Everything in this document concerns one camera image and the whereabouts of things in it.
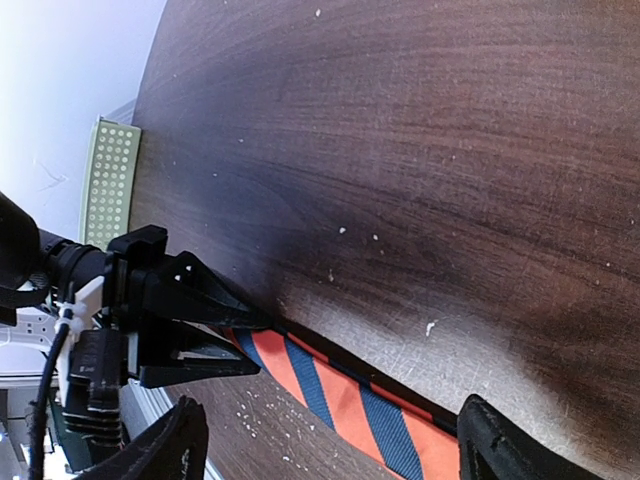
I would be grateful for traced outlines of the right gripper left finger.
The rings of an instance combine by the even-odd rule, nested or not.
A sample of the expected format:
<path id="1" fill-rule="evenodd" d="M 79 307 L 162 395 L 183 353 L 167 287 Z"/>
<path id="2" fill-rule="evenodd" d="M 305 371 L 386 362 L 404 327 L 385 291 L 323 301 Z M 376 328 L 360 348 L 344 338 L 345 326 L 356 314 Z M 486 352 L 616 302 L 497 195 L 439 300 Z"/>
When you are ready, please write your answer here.
<path id="1" fill-rule="evenodd" d="M 78 477 L 84 480 L 202 479 L 207 448 L 204 407 L 182 396 L 132 443 Z"/>

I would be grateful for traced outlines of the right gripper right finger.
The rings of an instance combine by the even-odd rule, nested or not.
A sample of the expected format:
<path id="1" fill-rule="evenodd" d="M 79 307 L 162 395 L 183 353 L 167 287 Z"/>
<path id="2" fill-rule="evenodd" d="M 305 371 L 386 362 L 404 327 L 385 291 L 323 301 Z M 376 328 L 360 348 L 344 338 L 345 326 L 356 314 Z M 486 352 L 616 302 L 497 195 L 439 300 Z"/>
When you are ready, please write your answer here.
<path id="1" fill-rule="evenodd" d="M 554 453 L 478 395 L 457 419 L 462 479 L 590 479 L 600 477 Z"/>

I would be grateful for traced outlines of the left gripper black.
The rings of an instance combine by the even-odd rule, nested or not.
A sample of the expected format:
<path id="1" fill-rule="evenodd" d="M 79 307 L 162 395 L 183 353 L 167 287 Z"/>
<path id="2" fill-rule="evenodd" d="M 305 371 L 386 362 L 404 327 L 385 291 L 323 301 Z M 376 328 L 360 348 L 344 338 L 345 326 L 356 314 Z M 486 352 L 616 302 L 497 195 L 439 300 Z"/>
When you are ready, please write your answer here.
<path id="1" fill-rule="evenodd" d="M 167 240 L 166 229 L 150 225 L 108 245 L 102 293 L 106 371 L 118 385 L 133 378 L 145 388 L 259 373 L 231 342 L 169 321 L 247 330 L 274 324 L 194 254 L 165 255 Z"/>

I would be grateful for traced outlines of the red navy striped tie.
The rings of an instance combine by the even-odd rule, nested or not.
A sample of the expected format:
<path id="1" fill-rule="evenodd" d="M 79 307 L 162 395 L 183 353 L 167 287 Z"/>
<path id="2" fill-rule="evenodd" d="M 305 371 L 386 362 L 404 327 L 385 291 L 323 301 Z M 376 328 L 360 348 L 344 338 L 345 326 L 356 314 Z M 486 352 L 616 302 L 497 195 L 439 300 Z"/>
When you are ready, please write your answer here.
<path id="1" fill-rule="evenodd" d="M 339 437 L 396 478 L 459 478 L 454 413 L 304 327 L 219 332 Z"/>

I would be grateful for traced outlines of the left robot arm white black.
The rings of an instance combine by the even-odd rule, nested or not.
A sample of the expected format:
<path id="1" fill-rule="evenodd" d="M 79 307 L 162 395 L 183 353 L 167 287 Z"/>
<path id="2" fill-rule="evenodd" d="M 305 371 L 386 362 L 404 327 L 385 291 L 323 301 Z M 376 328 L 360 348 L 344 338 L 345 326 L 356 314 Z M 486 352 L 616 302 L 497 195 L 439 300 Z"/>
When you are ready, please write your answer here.
<path id="1" fill-rule="evenodd" d="M 99 301 L 87 310 L 97 328 L 80 333 L 68 379 L 116 386 L 134 378 L 146 388 L 254 375 L 259 366 L 209 328 L 262 331 L 273 325 L 237 297 L 194 254 L 166 252 L 165 228 L 148 225 L 113 239 L 107 250 L 37 227 L 8 197 L 1 199 L 1 320 L 49 297 L 79 302 L 99 280 Z"/>

